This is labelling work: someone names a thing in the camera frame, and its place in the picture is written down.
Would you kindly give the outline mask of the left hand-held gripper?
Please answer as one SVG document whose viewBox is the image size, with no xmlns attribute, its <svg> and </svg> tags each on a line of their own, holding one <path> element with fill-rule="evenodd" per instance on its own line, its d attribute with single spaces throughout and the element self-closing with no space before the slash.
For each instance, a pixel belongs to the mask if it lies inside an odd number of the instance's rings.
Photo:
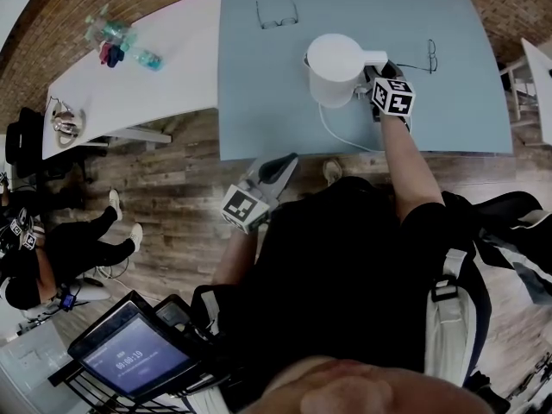
<svg viewBox="0 0 552 414">
<path fill-rule="evenodd" d="M 264 192 L 250 179 L 231 185 L 222 201 L 223 219 L 248 235 L 269 220 L 279 205 L 279 196 L 287 187 L 298 164 L 298 155 L 288 154 L 264 162 L 258 171 Z"/>
</svg>

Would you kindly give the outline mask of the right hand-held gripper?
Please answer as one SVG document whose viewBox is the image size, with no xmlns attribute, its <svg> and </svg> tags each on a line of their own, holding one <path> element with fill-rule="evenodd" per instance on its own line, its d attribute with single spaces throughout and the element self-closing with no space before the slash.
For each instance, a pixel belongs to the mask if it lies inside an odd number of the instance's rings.
<svg viewBox="0 0 552 414">
<path fill-rule="evenodd" d="M 397 116 L 405 122 L 411 116 L 416 93 L 405 81 L 400 68 L 388 60 L 381 72 L 376 66 L 365 66 L 363 72 L 366 83 L 373 86 L 371 104 L 374 121 L 380 122 L 380 115 L 384 114 Z"/>
</svg>

